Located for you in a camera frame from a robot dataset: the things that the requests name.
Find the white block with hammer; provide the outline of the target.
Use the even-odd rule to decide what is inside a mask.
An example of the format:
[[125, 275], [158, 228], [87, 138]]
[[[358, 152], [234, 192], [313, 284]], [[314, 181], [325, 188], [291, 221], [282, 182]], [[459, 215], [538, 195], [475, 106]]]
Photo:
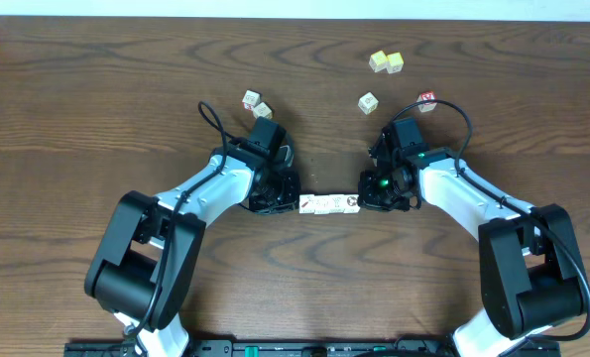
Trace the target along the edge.
[[298, 212], [300, 214], [313, 214], [316, 209], [314, 194], [301, 194], [298, 202]]

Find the white block with faint print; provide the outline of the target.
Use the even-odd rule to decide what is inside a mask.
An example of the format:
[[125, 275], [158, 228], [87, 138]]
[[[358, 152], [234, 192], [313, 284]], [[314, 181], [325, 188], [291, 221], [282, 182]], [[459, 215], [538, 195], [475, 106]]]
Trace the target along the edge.
[[328, 195], [316, 195], [314, 197], [314, 213], [329, 214], [332, 208], [331, 199]]

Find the white block with soccer ball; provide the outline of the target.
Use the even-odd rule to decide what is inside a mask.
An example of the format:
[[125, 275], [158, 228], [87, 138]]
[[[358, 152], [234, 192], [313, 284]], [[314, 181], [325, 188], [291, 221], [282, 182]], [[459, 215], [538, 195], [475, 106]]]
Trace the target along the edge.
[[358, 195], [357, 194], [345, 194], [343, 203], [344, 203], [343, 212], [346, 214], [358, 213], [360, 211], [360, 206], [358, 203]]

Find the white block with goblet print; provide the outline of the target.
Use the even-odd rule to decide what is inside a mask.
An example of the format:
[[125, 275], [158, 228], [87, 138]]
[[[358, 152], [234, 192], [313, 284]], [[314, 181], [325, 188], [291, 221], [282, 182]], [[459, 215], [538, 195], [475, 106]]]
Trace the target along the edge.
[[343, 213], [345, 211], [344, 194], [330, 194], [329, 200], [329, 213]]

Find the cream block with faint drawing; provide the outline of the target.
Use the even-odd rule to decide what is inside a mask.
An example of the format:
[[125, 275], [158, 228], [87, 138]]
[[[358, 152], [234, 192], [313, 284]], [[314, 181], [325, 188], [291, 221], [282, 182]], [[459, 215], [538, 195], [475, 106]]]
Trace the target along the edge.
[[379, 100], [374, 96], [372, 92], [368, 92], [358, 100], [359, 109], [365, 114], [369, 115], [375, 111], [378, 107]]

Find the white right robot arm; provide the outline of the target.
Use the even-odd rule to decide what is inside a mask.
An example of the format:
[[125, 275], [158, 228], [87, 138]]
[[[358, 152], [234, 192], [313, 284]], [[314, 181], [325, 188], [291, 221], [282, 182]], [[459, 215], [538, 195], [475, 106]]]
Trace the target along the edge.
[[375, 169], [358, 185], [362, 208], [390, 212], [440, 208], [479, 244], [482, 309], [452, 335], [460, 356], [508, 356], [547, 330], [585, 316], [572, 339], [590, 329], [590, 285], [565, 209], [536, 207], [505, 194], [468, 168], [460, 154], [431, 149], [415, 124], [385, 126], [370, 148]]

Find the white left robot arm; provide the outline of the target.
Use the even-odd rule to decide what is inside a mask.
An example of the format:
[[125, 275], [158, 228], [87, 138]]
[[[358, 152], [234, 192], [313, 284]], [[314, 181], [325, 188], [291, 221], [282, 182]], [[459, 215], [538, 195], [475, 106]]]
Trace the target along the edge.
[[179, 310], [206, 228], [228, 208], [277, 214], [298, 207], [300, 183], [289, 145], [258, 141], [215, 149], [179, 186], [121, 197], [84, 281], [85, 293], [124, 325], [125, 340], [107, 355], [181, 356], [189, 344]]

